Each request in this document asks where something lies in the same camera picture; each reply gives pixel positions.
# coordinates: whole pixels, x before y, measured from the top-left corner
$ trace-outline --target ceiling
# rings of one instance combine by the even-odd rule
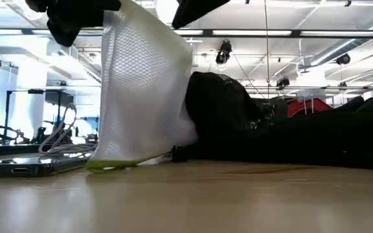
[[[26,12],[21,8],[23,0],[0,1],[0,27],[25,28],[44,27],[46,16],[33,16],[33,20],[25,17]],[[138,4],[147,8],[149,12],[162,19],[165,23],[171,14],[176,0],[142,0]],[[230,3],[214,10],[191,24],[190,28],[209,29],[301,29],[301,30],[370,30],[373,29],[373,1],[353,0],[352,5],[344,7],[347,0],[266,0],[267,22],[263,0],[250,0],[248,5],[245,0],[232,0]],[[20,41],[3,39],[0,36],[0,46],[14,43],[22,45]],[[215,64],[217,49],[223,40],[231,42],[233,55],[224,69],[219,69]],[[335,50],[349,39],[268,39],[266,38],[193,38],[194,68],[193,71],[212,71],[229,75],[242,81],[244,85],[267,85],[267,78],[275,80],[282,74],[295,81],[297,62],[302,58],[317,59],[324,57],[327,51]],[[94,69],[100,54],[101,37],[78,38],[74,46],[82,56],[88,58]],[[352,61],[348,65],[339,66],[330,62],[316,67],[326,75],[329,85],[337,85],[341,80],[349,77],[361,77],[355,85],[373,84],[373,40],[361,43],[352,50],[346,50]]]

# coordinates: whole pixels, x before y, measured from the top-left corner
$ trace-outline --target black fabric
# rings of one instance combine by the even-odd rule
[[[215,74],[200,74],[208,77],[213,75]],[[200,138],[197,144],[178,153],[182,156],[180,160],[193,158],[373,169],[373,98],[366,102],[357,99],[339,110],[289,118],[266,128],[231,130],[230,124],[225,126],[220,122],[232,118],[216,115],[218,111],[205,106],[217,105],[216,109],[231,111],[243,107],[230,107],[232,102],[225,100],[232,96],[223,89],[216,86],[213,88],[206,83],[197,87],[199,91],[194,91],[192,87],[196,85],[198,84],[188,86],[186,95],[189,99],[201,102],[201,106],[196,109],[191,106],[192,102],[187,103],[188,113],[191,109],[195,110],[191,118],[197,124],[198,132],[212,131],[214,127],[210,124],[206,128],[202,122],[196,122],[197,119],[204,118],[205,121],[212,119],[218,122],[216,131],[223,133],[210,134],[211,137],[206,137],[205,140]],[[215,96],[222,96],[222,101]],[[234,114],[237,112],[228,113],[228,116]]]
[[[172,21],[172,26],[175,29],[185,27],[228,2],[229,0],[178,0],[179,7]]]
[[[37,12],[47,11],[47,26],[60,45],[73,45],[83,27],[101,27],[105,10],[120,9],[119,0],[26,0]]]
[[[250,129],[261,119],[244,87],[236,80],[212,72],[194,72],[185,96],[186,109],[200,140]]]

